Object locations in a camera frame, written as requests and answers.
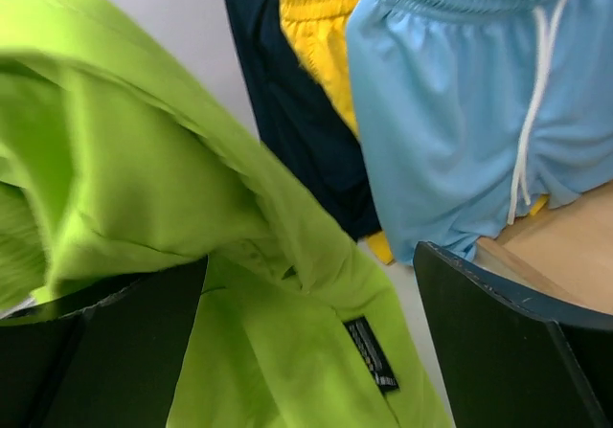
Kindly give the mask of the yellow shorts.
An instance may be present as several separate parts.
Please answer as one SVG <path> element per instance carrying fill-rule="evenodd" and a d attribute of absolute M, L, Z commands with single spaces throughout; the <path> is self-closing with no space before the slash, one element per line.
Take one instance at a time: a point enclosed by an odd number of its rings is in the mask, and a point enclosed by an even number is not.
<path fill-rule="evenodd" d="M 282 30 L 299 60 L 321 83 L 332 105 L 345 124 L 359 139 L 354 114 L 350 66 L 347 58 L 346 27 L 359 0 L 280 0 Z M 384 230 L 368 237 L 369 247 L 377 257 L 391 263 Z"/>

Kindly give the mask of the navy blue shorts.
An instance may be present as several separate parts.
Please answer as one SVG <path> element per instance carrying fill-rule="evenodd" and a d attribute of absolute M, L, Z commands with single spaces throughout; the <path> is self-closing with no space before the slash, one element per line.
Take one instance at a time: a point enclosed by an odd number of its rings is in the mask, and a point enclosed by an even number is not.
<path fill-rule="evenodd" d="M 287 43 L 279 0 L 224 1 L 261 140 L 353 239 L 379 232 L 360 146 Z"/>

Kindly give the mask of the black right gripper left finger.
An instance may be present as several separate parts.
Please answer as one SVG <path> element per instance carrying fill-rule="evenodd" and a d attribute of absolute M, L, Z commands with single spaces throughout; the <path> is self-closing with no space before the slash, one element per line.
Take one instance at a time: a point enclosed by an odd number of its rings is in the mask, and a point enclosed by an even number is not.
<path fill-rule="evenodd" d="M 165 426 L 207 265 L 104 279 L 3 319 L 2 426 Z"/>

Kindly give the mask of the lime green shorts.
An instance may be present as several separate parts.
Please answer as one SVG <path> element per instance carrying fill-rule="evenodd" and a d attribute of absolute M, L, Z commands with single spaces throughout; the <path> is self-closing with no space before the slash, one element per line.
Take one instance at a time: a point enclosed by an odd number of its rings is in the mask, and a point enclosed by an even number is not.
<path fill-rule="evenodd" d="M 1 0 L 1 305 L 206 259 L 170 427 L 447 427 L 387 275 L 108 0 Z"/>

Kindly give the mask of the wooden clothes rack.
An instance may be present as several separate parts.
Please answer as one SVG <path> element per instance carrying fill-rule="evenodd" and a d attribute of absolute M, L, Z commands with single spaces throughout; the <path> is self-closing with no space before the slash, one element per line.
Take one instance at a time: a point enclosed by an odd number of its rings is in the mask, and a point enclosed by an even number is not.
<path fill-rule="evenodd" d="M 478 239 L 476 261 L 551 297 L 612 312 L 612 185 Z"/>

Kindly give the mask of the light blue shorts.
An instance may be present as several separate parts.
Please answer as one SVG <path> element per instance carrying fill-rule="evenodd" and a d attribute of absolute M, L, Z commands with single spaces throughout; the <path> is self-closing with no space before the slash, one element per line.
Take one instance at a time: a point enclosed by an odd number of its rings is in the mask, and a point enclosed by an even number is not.
<path fill-rule="evenodd" d="M 347 48 L 395 259 L 466 259 L 612 178 L 612 0 L 359 0 Z"/>

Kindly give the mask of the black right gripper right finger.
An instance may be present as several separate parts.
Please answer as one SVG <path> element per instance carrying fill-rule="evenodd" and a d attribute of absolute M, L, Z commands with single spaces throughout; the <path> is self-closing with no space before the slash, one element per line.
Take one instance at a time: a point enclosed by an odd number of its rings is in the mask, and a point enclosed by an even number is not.
<path fill-rule="evenodd" d="M 459 427 L 609 427 L 612 317 L 419 243 L 414 269 Z"/>

